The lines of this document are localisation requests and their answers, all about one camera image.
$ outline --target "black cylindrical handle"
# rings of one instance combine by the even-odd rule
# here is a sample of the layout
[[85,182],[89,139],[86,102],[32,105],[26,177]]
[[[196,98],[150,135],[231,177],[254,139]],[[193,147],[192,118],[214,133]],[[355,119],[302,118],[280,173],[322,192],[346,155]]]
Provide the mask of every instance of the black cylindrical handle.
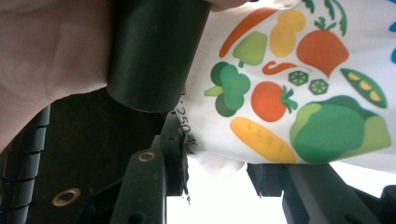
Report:
[[2,224],[24,224],[26,221],[49,122],[50,106],[47,106],[12,140],[0,179]]
[[107,91],[147,112],[173,109],[205,28],[203,0],[119,0]]

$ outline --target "orange carrot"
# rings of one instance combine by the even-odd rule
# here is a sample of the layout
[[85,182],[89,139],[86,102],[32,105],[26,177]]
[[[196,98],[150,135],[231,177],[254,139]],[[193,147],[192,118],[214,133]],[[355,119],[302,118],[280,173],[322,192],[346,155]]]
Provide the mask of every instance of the orange carrot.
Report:
[[262,68],[262,72],[267,76],[271,76],[293,67],[297,67],[297,65],[295,65],[294,63],[276,64],[275,61],[271,61]]
[[326,77],[349,57],[343,42],[328,30],[316,30],[306,35],[297,47],[301,62],[316,67]]
[[219,52],[220,58],[223,58],[227,54],[231,46],[242,35],[244,35],[247,31],[255,27],[260,22],[270,17],[276,11],[277,9],[273,7],[262,7],[248,14],[241,22],[239,22],[238,25],[236,25],[235,28],[233,28],[227,39],[224,41]]

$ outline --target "red tomato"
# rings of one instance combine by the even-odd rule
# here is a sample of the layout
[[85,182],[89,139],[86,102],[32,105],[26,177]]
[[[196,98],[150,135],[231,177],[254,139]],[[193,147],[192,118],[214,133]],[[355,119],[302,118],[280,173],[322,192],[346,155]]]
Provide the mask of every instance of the red tomato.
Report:
[[284,94],[282,88],[274,82],[259,83],[251,95],[254,112],[268,122],[281,119],[287,108],[281,102],[282,94]]

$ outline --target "hand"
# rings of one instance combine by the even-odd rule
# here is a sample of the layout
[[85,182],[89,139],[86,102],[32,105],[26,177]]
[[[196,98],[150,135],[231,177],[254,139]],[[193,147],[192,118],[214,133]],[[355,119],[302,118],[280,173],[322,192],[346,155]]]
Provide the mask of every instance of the hand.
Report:
[[113,2],[0,1],[0,152],[46,105],[106,85]]

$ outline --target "red radish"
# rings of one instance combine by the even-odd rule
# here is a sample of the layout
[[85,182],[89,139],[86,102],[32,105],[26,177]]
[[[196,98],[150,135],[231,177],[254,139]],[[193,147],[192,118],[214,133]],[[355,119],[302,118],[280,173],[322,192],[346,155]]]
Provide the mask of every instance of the red radish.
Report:
[[349,57],[343,42],[329,30],[316,30],[306,35],[297,48],[301,62],[316,67],[327,78]]

